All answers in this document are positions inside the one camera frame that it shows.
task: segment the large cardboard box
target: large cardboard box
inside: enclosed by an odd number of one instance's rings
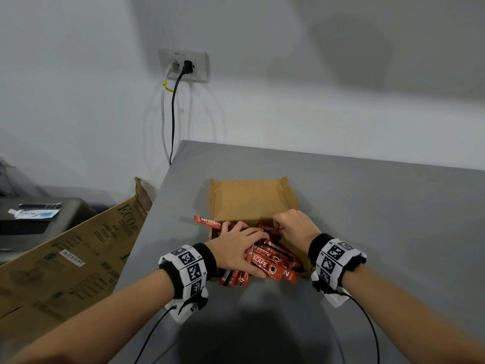
[[[151,207],[136,195],[0,266],[0,339],[33,340],[109,296]]]
[[[273,226],[273,215],[298,209],[298,198],[283,177],[276,180],[216,181],[210,179],[207,201],[212,219],[218,222],[244,221],[248,226],[263,223]],[[281,244],[300,257],[307,272],[311,271],[308,256],[284,238]]]

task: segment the white wall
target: white wall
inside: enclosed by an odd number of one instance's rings
[[[484,11],[483,0],[3,0],[0,152],[28,192],[110,204],[135,175],[158,187],[156,49],[174,47],[210,64],[209,84],[180,85],[178,140],[485,169]]]

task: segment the tabletop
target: tabletop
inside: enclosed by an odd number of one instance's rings
[[[210,217],[211,177],[283,176],[322,232],[364,251],[373,269],[485,341],[485,171],[183,141],[115,290],[155,271],[176,247],[207,241],[192,216]],[[308,281],[207,288],[209,303],[185,324],[161,322],[140,364],[376,362],[360,309],[352,301],[333,308]],[[133,363],[163,312],[112,363]],[[407,362],[376,330],[381,362]]]

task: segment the person's right arm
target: person's right arm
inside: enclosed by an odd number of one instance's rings
[[[300,211],[276,214],[274,222],[305,253],[321,233]],[[342,286],[411,363],[485,363],[485,349],[478,342],[371,268],[361,264],[346,271]]]

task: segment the cardboard box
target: cardboard box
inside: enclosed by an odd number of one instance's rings
[[[283,177],[276,180],[215,181],[210,179],[207,201],[211,218],[218,222],[244,221],[248,226],[263,223],[273,226],[273,215],[298,209],[298,198]],[[296,254],[307,272],[311,271],[308,256],[284,238],[282,245]]]
[[[33,340],[109,296],[151,201],[136,195],[0,266],[0,339]]]

